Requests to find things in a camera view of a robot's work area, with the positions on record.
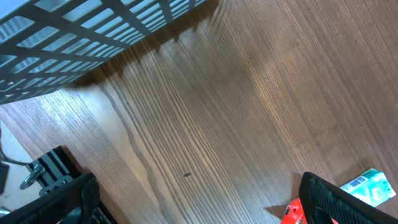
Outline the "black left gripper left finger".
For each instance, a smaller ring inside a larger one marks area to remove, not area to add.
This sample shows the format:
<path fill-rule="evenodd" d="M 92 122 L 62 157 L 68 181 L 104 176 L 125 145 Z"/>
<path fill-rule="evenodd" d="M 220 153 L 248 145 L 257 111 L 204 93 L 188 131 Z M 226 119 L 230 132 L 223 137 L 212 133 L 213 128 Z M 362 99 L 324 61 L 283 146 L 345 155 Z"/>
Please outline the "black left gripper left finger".
<path fill-rule="evenodd" d="M 96 177 L 85 173 L 1 217 L 1 223 L 91 223 L 99 202 L 100 188 Z"/>

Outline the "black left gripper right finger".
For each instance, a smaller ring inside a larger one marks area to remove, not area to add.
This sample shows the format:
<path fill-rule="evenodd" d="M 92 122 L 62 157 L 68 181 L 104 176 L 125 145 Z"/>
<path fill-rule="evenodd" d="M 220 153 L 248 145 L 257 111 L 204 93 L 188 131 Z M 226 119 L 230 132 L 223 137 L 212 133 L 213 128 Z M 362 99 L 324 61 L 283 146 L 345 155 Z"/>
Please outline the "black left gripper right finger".
<path fill-rule="evenodd" d="M 311 172 L 303 173 L 298 196 L 308 223 L 397 224 L 396 218 Z"/>

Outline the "red snack bag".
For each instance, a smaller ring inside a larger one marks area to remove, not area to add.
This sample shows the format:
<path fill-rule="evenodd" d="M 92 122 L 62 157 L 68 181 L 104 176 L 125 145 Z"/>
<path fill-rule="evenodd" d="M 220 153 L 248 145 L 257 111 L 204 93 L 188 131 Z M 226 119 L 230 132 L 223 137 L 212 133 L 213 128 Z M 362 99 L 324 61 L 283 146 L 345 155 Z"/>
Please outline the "red snack bag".
<path fill-rule="evenodd" d="M 307 224 L 299 198 L 291 201 L 285 209 L 281 224 Z"/>

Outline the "teal tissue pack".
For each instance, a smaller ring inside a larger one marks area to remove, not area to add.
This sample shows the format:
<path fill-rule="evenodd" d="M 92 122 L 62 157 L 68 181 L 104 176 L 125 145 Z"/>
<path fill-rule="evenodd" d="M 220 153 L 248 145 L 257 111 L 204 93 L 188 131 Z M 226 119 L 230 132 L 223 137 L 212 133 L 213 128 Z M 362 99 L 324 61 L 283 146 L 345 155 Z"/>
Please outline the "teal tissue pack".
<path fill-rule="evenodd" d="M 372 207 L 396 196 L 385 174 L 373 168 L 345 183 L 340 189 Z"/>

